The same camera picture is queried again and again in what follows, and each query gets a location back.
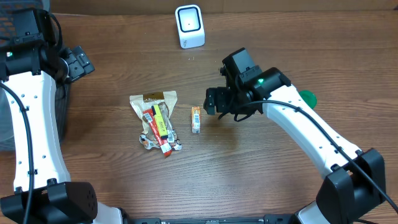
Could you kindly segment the green lid jar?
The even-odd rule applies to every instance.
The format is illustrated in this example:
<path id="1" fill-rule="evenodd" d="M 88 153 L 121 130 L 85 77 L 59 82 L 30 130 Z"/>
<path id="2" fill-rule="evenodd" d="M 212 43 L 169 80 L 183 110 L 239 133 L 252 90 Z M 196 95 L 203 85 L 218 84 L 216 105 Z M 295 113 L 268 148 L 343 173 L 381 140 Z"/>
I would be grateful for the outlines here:
<path id="1" fill-rule="evenodd" d="M 309 90 L 302 90 L 299 92 L 299 95 L 311 109 L 314 109 L 316 107 L 317 98 L 314 93 Z"/>

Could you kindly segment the yellow highlighter pen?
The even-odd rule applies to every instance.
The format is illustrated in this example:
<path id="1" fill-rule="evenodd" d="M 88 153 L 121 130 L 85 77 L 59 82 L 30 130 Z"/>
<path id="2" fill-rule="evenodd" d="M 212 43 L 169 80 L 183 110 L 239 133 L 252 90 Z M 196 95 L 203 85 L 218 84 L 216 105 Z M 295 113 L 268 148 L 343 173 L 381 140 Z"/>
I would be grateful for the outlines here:
<path id="1" fill-rule="evenodd" d="M 158 105 L 152 106 L 152 112 L 154 114 L 155 122 L 157 125 L 157 129 L 159 132 L 159 136 L 161 139 L 168 139 L 168 132 L 167 132 L 167 127 L 165 125 L 164 119 L 162 117 L 161 110 Z"/>

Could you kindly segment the grey plastic mesh basket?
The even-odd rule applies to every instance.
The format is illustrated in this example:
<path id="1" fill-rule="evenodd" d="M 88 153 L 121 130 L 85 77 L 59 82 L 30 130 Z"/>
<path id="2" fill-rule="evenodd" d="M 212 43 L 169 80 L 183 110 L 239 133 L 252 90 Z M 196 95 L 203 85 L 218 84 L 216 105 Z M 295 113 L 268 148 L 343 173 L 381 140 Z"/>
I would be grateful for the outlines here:
<path id="1" fill-rule="evenodd" d="M 37 9 L 50 10 L 50 0 L 36 1 L 1 1 L 1 37 L 11 38 L 15 36 L 12 24 L 11 11 L 34 7 Z M 67 111 L 70 101 L 71 84 L 58 85 L 55 99 L 55 117 L 57 121 L 58 136 L 60 143 L 65 138 Z M 14 151 L 14 132 L 12 119 L 6 93 L 1 89 L 1 151 Z"/>

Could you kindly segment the orange small snack box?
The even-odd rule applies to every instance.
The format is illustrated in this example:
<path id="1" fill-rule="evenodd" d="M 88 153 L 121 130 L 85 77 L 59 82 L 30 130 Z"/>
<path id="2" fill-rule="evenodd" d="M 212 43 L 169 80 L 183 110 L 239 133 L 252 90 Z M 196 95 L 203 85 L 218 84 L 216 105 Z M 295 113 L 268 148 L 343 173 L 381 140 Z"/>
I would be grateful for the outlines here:
<path id="1" fill-rule="evenodd" d="M 192 133 L 199 134 L 201 132 L 201 113 L 199 106 L 192 107 L 191 116 L 192 116 Z"/>

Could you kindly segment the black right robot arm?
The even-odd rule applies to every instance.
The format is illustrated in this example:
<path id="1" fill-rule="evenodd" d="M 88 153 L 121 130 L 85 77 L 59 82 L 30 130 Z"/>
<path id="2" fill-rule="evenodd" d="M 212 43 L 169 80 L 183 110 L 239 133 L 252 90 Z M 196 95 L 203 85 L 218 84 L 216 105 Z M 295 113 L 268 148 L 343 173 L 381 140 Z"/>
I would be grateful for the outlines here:
<path id="1" fill-rule="evenodd" d="M 222 63 L 226 86 L 207 89 L 205 111 L 230 113 L 236 122 L 260 112 L 300 146 L 323 180 L 313 202 L 293 214 L 266 215 L 266 223 L 354 223 L 387 200 L 380 153 L 338 134 L 279 69 L 261 70 L 244 48 Z"/>

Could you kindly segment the red snack stick packet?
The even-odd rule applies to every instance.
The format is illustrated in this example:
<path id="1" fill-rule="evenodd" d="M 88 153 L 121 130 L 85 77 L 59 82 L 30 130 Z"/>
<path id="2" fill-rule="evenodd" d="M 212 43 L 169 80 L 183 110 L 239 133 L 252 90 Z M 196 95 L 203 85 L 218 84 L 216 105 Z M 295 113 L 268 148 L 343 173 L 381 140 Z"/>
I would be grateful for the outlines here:
<path id="1" fill-rule="evenodd" d="M 157 127 L 157 123 L 155 122 L 153 111 L 151 109 L 145 110 L 143 112 L 143 115 L 144 115 L 145 119 L 147 120 L 147 123 L 149 124 L 152 132 L 154 133 L 155 139 L 159 143 L 159 146 L 160 146 L 162 152 L 164 153 L 164 156 L 169 157 L 169 155 L 171 155 L 171 153 L 172 153 L 172 148 L 170 147 L 170 144 L 168 143 L 168 141 L 166 139 L 161 138 L 158 127 Z"/>

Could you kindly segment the beige snack pouch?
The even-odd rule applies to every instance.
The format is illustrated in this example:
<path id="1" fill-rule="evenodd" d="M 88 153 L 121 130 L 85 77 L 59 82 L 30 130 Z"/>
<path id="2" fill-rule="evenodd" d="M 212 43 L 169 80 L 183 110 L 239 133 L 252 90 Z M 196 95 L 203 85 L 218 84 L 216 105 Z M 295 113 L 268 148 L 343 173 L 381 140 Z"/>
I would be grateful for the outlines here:
<path id="1" fill-rule="evenodd" d="M 174 129 L 170 117 L 177 103 L 176 91 L 158 91 L 143 95 L 133 95 L 129 97 L 129 101 L 133 110 L 142 121 L 142 127 L 144 128 L 142 134 L 153 135 L 150 126 L 144 119 L 144 111 L 150 109 L 154 105 L 159 106 L 167 130 L 171 131 Z"/>

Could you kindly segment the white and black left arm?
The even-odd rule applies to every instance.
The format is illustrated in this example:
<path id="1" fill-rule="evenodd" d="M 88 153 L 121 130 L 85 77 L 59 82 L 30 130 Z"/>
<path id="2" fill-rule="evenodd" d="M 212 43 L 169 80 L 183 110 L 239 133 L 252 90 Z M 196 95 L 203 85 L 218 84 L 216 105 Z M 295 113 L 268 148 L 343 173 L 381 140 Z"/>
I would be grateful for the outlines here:
<path id="1" fill-rule="evenodd" d="M 119 208 L 96 198 L 93 186 L 74 182 L 63 160 L 55 103 L 58 87 L 93 72 L 81 47 L 63 46 L 57 18 L 43 9 L 12 12 L 16 35 L 1 47 L 16 148 L 14 193 L 1 211 L 16 223 L 126 223 Z"/>

